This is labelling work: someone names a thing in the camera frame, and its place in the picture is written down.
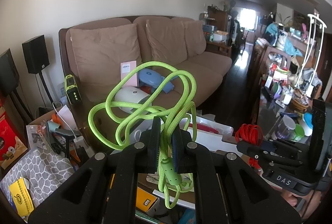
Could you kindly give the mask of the green yellow power station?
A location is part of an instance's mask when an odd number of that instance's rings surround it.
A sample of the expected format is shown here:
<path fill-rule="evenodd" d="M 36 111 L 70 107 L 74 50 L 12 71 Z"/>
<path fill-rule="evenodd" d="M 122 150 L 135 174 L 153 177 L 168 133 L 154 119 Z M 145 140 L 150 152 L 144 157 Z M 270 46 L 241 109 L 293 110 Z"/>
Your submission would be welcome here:
<path fill-rule="evenodd" d="M 65 92 L 71 105 L 76 105 L 82 101 L 81 94 L 73 75 L 65 76 Z"/>

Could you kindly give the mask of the white garment steamer stand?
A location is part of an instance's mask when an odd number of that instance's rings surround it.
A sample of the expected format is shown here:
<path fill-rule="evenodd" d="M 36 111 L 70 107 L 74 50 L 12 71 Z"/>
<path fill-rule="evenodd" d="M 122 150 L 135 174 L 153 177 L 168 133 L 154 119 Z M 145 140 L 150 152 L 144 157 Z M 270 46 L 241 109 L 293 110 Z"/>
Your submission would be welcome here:
<path fill-rule="evenodd" d="M 314 90 L 314 85 L 312 84 L 312 82 L 315 78 L 315 75 L 317 74 L 317 69 L 322 54 L 323 39 L 325 31 L 327 29 L 327 25 L 320 18 L 320 14 L 318 13 L 318 11 L 315 11 L 314 14 L 308 14 L 307 16 L 310 19 L 310 28 L 306 41 L 306 52 L 304 55 L 303 63 L 300 67 L 295 88 L 302 90 L 303 95 L 310 98 Z M 303 77 L 303 71 L 306 67 L 306 64 L 311 58 L 315 59 L 313 71 L 311 72 L 309 78 L 305 79 Z"/>

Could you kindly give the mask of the right brown sofa cushion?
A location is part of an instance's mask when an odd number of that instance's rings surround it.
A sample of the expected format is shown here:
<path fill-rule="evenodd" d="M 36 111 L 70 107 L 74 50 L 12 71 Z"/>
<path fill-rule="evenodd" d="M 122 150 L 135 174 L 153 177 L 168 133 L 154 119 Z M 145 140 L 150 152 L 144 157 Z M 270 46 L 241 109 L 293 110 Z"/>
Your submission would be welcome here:
<path fill-rule="evenodd" d="M 206 39 L 203 31 L 202 21 L 186 21 L 185 44 L 188 57 L 194 57 L 202 54 L 206 49 Z"/>

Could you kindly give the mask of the grey white patterned towel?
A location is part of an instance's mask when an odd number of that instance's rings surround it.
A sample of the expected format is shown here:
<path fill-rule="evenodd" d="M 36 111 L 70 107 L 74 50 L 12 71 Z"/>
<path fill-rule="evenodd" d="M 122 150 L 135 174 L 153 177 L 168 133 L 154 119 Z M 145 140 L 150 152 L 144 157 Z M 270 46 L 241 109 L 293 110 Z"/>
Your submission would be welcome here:
<path fill-rule="evenodd" d="M 62 156 L 36 148 L 26 153 L 1 180 L 1 190 L 11 200 L 9 186 L 19 178 L 29 183 L 33 205 L 39 206 L 72 174 L 70 161 Z"/>

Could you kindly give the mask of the brown fabric sofa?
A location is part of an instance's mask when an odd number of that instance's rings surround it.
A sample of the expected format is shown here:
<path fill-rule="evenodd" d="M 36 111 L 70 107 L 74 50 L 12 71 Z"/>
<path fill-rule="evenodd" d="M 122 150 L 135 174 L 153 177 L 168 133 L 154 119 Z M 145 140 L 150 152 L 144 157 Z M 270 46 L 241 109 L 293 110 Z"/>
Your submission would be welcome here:
<path fill-rule="evenodd" d="M 74 119 L 94 148 L 103 144 L 88 128 L 88 113 L 120 82 L 122 63 L 158 61 L 191 73 L 197 84 L 197 106 L 218 89 L 232 65 L 230 57 L 206 50 L 202 22 L 185 17 L 87 22 L 61 29 L 59 44 L 63 72 L 75 77 L 82 96 L 82 102 L 71 107 Z"/>

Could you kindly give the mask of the black speaker on stand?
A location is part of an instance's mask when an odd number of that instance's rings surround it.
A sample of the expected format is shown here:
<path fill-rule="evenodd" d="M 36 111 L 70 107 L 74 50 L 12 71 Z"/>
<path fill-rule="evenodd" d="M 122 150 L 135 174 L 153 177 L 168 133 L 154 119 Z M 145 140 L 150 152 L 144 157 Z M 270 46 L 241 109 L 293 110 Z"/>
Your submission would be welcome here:
<path fill-rule="evenodd" d="M 54 100 L 50 94 L 50 91 L 48 90 L 44 76 L 42 74 L 42 71 L 50 65 L 44 35 L 36 36 L 22 43 L 22 51 L 24 54 L 28 73 L 39 75 L 44 90 L 52 104 Z"/>

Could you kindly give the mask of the middle brown sofa cushion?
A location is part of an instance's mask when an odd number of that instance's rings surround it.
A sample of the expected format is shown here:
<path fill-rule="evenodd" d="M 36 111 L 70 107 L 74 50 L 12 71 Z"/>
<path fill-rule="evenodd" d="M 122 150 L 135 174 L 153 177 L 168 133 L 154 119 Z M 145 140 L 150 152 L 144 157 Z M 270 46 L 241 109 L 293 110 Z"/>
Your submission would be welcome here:
<path fill-rule="evenodd" d="M 146 35 L 154 61 L 175 66 L 187 59 L 185 28 L 178 21 L 146 21 Z"/>

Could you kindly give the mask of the left brown sofa cushion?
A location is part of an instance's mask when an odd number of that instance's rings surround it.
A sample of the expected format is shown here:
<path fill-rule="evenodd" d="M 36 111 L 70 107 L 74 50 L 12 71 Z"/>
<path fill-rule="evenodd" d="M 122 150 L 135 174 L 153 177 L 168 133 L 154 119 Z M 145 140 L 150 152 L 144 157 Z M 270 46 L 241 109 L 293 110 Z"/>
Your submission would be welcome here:
<path fill-rule="evenodd" d="M 70 37 L 78 77 L 90 102 L 104 101 L 121 81 L 121 63 L 142 63 L 135 24 L 94 30 L 71 29 Z"/>

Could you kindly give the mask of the white dome nail lamp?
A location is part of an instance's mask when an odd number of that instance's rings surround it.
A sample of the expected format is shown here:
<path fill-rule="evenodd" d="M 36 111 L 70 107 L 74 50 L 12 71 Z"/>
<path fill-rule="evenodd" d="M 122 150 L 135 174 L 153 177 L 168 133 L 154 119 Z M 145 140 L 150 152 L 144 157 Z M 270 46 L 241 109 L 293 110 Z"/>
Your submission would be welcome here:
<path fill-rule="evenodd" d="M 124 86 L 115 94 L 114 101 L 144 104 L 144 102 L 148 100 L 149 97 L 149 94 L 139 88 L 133 86 Z"/>

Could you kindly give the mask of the white power strip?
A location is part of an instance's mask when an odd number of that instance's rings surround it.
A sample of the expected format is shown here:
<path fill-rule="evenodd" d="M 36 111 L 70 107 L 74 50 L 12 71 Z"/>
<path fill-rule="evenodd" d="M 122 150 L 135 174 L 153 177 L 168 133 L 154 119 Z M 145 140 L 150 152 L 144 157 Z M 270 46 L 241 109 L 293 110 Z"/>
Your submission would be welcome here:
<path fill-rule="evenodd" d="M 73 141 L 77 148 L 82 147 L 85 150 L 87 156 L 93 157 L 95 155 L 95 151 L 87 144 L 83 136 L 76 136 Z"/>

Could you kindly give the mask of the teal hair dryer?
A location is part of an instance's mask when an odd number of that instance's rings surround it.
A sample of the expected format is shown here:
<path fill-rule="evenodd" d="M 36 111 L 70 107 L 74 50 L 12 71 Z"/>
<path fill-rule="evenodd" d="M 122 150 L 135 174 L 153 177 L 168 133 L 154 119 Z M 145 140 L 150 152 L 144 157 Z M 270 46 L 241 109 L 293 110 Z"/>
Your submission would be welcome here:
<path fill-rule="evenodd" d="M 77 137 L 74 131 L 63 129 L 59 124 L 47 121 L 47 130 L 50 137 L 50 143 L 55 150 L 61 150 L 65 153 L 65 157 L 70 159 L 70 143 Z M 57 137 L 65 139 L 65 146 L 63 146 Z"/>

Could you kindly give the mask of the red collection chocolate box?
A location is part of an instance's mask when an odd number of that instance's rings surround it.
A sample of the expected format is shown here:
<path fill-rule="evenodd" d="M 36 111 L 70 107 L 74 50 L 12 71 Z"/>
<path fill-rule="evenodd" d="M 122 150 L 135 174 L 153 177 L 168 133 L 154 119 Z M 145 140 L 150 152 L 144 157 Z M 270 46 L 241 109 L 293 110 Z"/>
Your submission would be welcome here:
<path fill-rule="evenodd" d="M 22 136 L 9 118 L 4 107 L 4 99 L 1 99 L 1 123 L 0 123 L 0 164 L 2 169 L 7 169 L 28 151 Z"/>

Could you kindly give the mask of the brown sofa cushion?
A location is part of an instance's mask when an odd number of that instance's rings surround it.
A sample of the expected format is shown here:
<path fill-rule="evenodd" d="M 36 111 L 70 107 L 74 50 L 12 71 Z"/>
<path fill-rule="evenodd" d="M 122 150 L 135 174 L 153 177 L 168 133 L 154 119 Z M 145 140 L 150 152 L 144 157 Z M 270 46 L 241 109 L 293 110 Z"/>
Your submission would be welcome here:
<path fill-rule="evenodd" d="M 194 57 L 202 54 L 206 49 L 206 39 L 203 31 L 202 21 L 186 21 L 185 44 L 188 57 Z"/>
<path fill-rule="evenodd" d="M 178 21 L 146 21 L 146 35 L 154 61 L 175 66 L 187 59 L 185 28 Z"/>
<path fill-rule="evenodd" d="M 121 81 L 121 63 L 142 63 L 135 24 L 94 30 L 71 29 L 70 37 L 78 77 L 90 102 L 104 101 Z"/>

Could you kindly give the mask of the yellow booklet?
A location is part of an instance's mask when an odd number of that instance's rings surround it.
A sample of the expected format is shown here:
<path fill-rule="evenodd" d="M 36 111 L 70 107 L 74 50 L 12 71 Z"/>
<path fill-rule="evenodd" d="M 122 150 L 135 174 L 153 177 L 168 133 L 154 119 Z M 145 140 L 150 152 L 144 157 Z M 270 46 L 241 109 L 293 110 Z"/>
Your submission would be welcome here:
<path fill-rule="evenodd" d="M 26 187 L 28 181 L 23 177 L 9 186 L 9 191 L 20 217 L 29 216 L 34 211 L 33 201 Z"/>

